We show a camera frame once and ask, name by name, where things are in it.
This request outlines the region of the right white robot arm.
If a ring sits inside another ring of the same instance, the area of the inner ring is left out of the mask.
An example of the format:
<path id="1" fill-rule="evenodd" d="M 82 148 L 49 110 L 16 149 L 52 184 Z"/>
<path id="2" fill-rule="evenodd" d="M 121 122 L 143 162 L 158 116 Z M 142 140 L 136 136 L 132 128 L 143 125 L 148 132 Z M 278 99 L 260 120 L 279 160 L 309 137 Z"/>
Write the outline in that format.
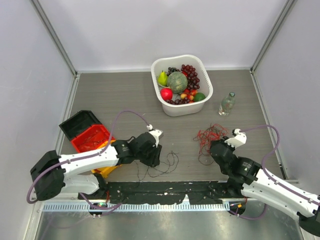
<path id="1" fill-rule="evenodd" d="M 247 197 L 271 206 L 295 221 L 306 232 L 320 235 L 320 197 L 277 177 L 256 161 L 234 154 L 230 139 L 213 140 L 209 153 L 228 177 L 226 193 Z"/>

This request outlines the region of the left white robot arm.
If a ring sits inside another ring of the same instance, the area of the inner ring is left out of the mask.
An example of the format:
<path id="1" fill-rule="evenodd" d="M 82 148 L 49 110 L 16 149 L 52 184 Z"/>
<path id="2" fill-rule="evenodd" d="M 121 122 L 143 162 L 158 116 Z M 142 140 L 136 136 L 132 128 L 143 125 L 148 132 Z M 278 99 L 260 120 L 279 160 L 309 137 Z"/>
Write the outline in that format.
<path id="1" fill-rule="evenodd" d="M 33 190 L 37 201 L 50 200 L 67 186 L 67 179 L 93 169 L 127 165 L 136 160 L 148 167 L 156 167 L 160 164 L 162 135 L 161 130 L 153 129 L 132 140 L 116 140 L 102 149 L 62 155 L 55 150 L 48 151 L 30 170 L 32 185 L 27 201 L 35 203 L 30 200 Z"/>

